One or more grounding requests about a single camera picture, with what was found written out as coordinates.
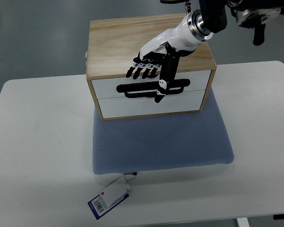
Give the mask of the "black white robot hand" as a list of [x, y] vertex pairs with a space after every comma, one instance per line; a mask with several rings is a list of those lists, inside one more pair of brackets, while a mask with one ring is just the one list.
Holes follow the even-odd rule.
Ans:
[[159, 85], [154, 98], [159, 103], [167, 94], [169, 84], [174, 80], [180, 57], [192, 54], [200, 44], [195, 19], [200, 12], [188, 13], [175, 28], [170, 28], [148, 41], [133, 59], [126, 77], [137, 79], [144, 74], [155, 74], [160, 69]]

